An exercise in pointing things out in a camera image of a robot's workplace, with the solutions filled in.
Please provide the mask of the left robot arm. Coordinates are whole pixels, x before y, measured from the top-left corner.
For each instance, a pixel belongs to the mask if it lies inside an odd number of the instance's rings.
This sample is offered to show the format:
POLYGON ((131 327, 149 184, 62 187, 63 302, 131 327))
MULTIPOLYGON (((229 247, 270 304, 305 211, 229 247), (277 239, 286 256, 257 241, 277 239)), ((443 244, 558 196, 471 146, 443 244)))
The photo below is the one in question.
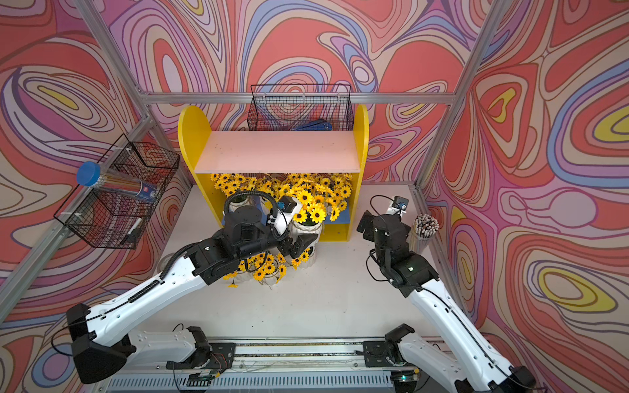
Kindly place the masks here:
POLYGON ((181 248, 153 278, 100 305, 71 307, 67 311, 70 356, 80 381, 98 383, 131 363, 166 362, 170 368, 185 369, 217 362, 219 370, 229 368, 199 327, 189 327, 182 338, 169 334, 155 341, 133 331, 174 301, 235 272, 249 257, 273 249, 284 256, 300 256, 318 237, 300 234, 291 238, 288 224, 292 217, 273 209, 263 223, 257 208, 240 207, 226 214, 222 229, 181 248))

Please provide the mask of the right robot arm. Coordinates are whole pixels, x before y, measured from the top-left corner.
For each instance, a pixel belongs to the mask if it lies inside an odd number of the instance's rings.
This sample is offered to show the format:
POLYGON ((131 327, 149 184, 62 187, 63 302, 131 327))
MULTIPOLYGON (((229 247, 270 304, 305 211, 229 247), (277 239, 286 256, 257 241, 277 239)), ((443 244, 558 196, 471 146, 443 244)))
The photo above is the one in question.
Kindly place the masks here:
POLYGON ((532 392, 537 381, 525 366, 514 366, 478 331, 452 300, 429 262, 407 242, 410 226, 388 211, 365 211, 357 226, 373 242, 370 259, 382 280, 396 288, 437 329, 450 355, 401 325, 386 336, 398 357, 427 373, 449 392, 532 392))

